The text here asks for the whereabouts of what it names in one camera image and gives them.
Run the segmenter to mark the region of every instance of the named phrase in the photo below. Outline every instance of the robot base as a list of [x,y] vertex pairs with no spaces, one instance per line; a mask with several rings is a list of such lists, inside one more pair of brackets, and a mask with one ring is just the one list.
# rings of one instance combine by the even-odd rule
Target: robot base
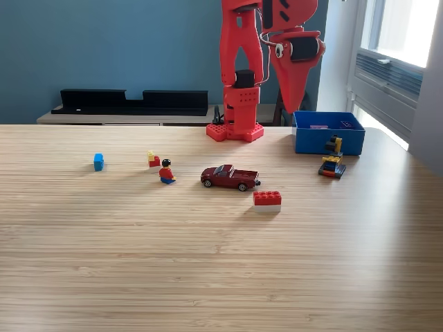
[[264,135],[264,128],[262,125],[256,124],[253,131],[235,135],[225,124],[210,124],[206,127],[206,135],[217,142],[223,142],[224,140],[244,140],[250,143]]

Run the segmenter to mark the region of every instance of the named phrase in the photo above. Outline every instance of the red shirt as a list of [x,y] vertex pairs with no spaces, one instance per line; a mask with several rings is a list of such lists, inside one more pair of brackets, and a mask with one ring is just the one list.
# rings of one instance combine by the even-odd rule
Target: red shirt
[[161,178],[166,178],[168,180],[172,180],[172,178],[174,177],[172,175],[172,171],[169,168],[162,168],[160,169],[159,175]]

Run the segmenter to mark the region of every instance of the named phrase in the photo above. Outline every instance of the blue wall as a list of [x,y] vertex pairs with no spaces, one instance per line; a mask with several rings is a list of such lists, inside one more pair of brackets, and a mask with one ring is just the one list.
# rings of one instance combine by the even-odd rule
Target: blue wall
[[[320,0],[306,27],[324,34],[326,14]],[[0,0],[0,122],[35,123],[67,88],[209,90],[222,103],[221,25],[220,0]],[[320,66],[313,100],[319,79]],[[272,72],[261,103],[277,92]]]

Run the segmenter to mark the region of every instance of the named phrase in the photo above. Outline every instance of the toy car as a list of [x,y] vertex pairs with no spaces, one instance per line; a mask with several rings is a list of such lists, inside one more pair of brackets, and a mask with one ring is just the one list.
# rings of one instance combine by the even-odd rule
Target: toy car
[[261,184],[258,180],[257,172],[240,171],[234,169],[232,165],[207,168],[201,173],[200,180],[207,188],[214,185],[218,187],[238,188],[241,192],[245,192]]

